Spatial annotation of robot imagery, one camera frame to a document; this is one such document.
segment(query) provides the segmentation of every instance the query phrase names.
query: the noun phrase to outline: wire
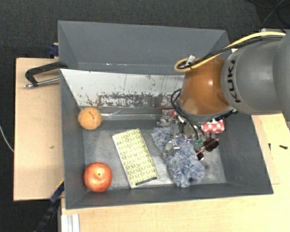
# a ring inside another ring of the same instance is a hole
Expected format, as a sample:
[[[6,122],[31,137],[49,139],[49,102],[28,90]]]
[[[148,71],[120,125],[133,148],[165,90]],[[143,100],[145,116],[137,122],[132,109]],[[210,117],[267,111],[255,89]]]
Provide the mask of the wire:
[[[195,132],[195,135],[196,135],[196,139],[198,140],[199,139],[199,134],[198,134],[198,131],[196,130],[196,128],[198,128],[200,130],[200,132],[202,133],[203,136],[205,136],[205,133],[204,131],[202,130],[201,126],[194,123],[193,120],[186,114],[184,114],[184,112],[180,109],[179,106],[176,105],[176,101],[178,100],[179,96],[181,94],[181,88],[179,88],[178,90],[174,91],[174,93],[171,95],[171,104],[172,104],[172,107],[176,110],[176,112],[183,118],[185,119],[192,127],[192,129],[194,130]]]
[[[1,124],[0,124],[0,131],[1,131],[1,134],[2,134],[2,136],[3,136],[3,138],[4,138],[4,140],[5,140],[6,145],[9,147],[9,149],[10,149],[12,152],[14,152],[13,148],[11,147],[11,145],[9,144],[8,140],[6,139],[6,137],[5,137],[5,135],[4,135],[4,132],[3,132],[3,129],[2,129]]]
[[[290,3],[287,3],[287,4],[284,5],[284,6],[280,6],[283,2],[285,2],[285,1],[287,1],[287,0],[283,0],[282,2],[278,2],[278,0],[276,0],[276,2],[275,2],[275,3],[276,3],[276,6],[274,6],[274,7],[273,7],[273,6],[263,5],[263,4],[260,4],[260,3],[256,3],[256,2],[253,1],[253,0],[246,0],[246,1],[252,3],[252,4],[256,5],[256,6],[259,6],[259,7],[265,8],[265,9],[272,9],[272,10],[274,10],[274,11],[276,12],[277,18],[280,20],[280,22],[283,23],[283,24],[285,24],[287,27],[290,28],[290,24],[287,23],[287,22],[285,22],[285,21],[281,18],[280,14],[279,14],[279,10],[280,10],[280,9],[287,8],[287,7],[290,6]],[[263,24],[264,24],[264,22],[268,19],[268,17],[270,17],[270,15],[271,15],[272,13],[273,13],[273,12],[270,12],[270,14],[267,16],[267,18],[263,21]]]
[[[193,69],[196,69],[198,67],[200,67],[201,65],[209,62],[210,60],[214,59],[215,57],[219,56],[222,52],[226,51],[227,49],[231,49],[231,48],[234,48],[236,47],[237,45],[241,44],[241,43],[244,43],[244,42],[248,42],[250,41],[251,39],[254,39],[254,38],[258,38],[260,37],[260,40],[263,40],[263,36],[285,36],[286,34],[283,33],[283,32],[275,32],[275,31],[268,31],[268,32],[258,32],[258,33],[253,33],[253,34],[250,34],[248,36],[245,36],[235,42],[233,42],[232,44],[229,44],[227,45],[226,47],[222,48],[221,51],[209,58],[206,58],[200,62],[198,62],[197,64],[193,64],[193,65],[189,65],[187,68],[182,68],[182,64],[187,62],[188,58],[184,58],[180,61],[178,61],[176,64],[175,64],[175,71],[176,72],[187,72],[189,70],[193,70]]]
[[[245,41],[245,42],[243,42],[243,43],[239,43],[239,44],[237,44],[237,45],[222,47],[222,48],[220,48],[220,49],[215,50],[214,52],[211,52],[211,53],[205,55],[205,56],[202,57],[202,58],[197,59],[197,60],[194,62],[194,64],[198,64],[198,63],[200,63],[200,62],[202,62],[202,61],[204,61],[204,60],[206,60],[206,59],[208,59],[208,58],[210,58],[210,57],[212,57],[212,56],[216,56],[217,54],[221,54],[221,53],[223,53],[223,52],[225,52],[225,51],[231,50],[231,49],[233,49],[234,47],[236,47],[236,48],[240,48],[240,47],[243,47],[243,46],[246,46],[246,45],[248,45],[248,44],[252,44],[252,43],[258,42],[258,41],[265,41],[265,40],[280,40],[280,39],[281,39],[280,36],[264,36],[264,37],[262,37],[262,38],[250,39],[250,40],[248,40],[248,41]],[[189,65],[184,66],[184,67],[179,66],[178,69],[180,69],[180,70],[187,69],[187,68],[190,68],[190,69],[191,69],[191,66],[192,66],[192,64],[189,63]]]

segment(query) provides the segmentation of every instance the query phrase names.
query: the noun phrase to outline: dark carpet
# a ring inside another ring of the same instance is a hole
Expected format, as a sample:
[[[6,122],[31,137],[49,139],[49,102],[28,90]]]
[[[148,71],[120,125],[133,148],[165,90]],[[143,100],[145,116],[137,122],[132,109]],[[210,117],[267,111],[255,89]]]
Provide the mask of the dark carpet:
[[[263,27],[289,29],[290,0],[0,0],[0,123],[11,145],[14,60],[50,58],[58,20],[224,29],[233,42]],[[48,202],[13,202],[13,170],[0,134],[0,232],[30,232]],[[57,231],[57,221],[46,231]]]

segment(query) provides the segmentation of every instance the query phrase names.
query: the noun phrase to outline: book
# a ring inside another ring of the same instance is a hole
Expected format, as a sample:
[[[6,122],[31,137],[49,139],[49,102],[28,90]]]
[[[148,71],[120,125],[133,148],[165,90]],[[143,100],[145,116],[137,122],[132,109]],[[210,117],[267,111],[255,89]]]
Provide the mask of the book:
[[[113,140],[131,188],[159,179],[140,129],[115,134]]]

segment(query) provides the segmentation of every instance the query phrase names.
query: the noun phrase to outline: red apple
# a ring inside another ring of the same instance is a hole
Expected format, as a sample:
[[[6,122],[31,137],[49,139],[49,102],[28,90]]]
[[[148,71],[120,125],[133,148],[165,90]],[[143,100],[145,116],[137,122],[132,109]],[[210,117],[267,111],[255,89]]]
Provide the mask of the red apple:
[[[83,178],[89,190],[104,192],[112,182],[112,171],[105,163],[94,162],[85,168]]]

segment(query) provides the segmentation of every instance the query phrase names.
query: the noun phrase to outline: fuzzy blue towel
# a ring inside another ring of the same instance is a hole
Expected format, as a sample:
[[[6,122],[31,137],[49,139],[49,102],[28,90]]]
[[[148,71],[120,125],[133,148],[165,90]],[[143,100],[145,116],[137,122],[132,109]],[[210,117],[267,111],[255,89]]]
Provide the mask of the fuzzy blue towel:
[[[161,152],[172,135],[172,125],[157,127],[151,133],[152,139]],[[197,159],[193,145],[182,137],[177,140],[180,150],[168,156],[165,161],[173,182],[178,187],[186,188],[191,183],[199,183],[205,176],[205,169]]]

